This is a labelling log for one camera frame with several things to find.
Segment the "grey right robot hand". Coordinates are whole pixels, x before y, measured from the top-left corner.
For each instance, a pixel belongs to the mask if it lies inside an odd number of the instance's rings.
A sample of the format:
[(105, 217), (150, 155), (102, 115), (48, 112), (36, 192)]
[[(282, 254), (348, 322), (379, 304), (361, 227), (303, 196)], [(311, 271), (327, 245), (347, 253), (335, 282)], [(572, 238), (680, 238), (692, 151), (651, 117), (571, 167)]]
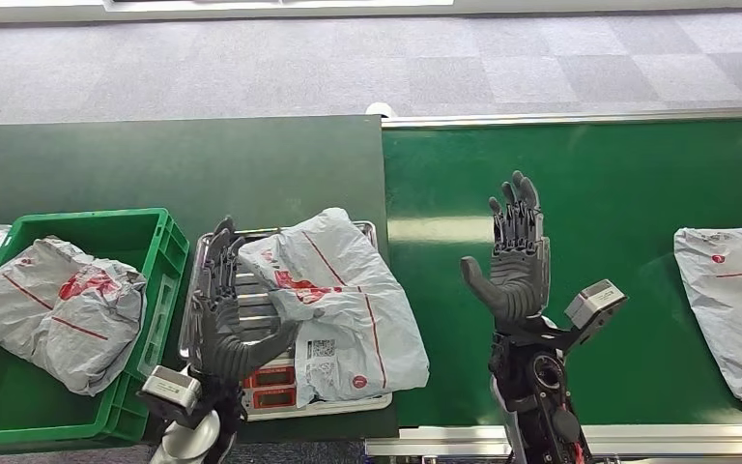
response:
[(544, 215), (537, 189), (519, 170), (501, 184), (503, 202), (489, 199), (494, 245), (490, 273), (477, 260), (460, 260), (463, 280), (494, 318), (497, 332), (506, 334), (541, 314), (550, 294), (550, 240), (544, 235)]

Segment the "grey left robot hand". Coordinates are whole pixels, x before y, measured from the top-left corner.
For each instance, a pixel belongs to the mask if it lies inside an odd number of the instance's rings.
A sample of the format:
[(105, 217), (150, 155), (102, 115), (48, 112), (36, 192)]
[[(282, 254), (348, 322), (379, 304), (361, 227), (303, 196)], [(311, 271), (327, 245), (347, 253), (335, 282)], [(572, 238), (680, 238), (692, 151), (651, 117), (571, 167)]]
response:
[(300, 331), (299, 321), (285, 321), (261, 340), (243, 341), (235, 277), (244, 244), (232, 217), (224, 217), (214, 230), (191, 296), (192, 310), (199, 316), (195, 369), (232, 383), (241, 382), (287, 351)]

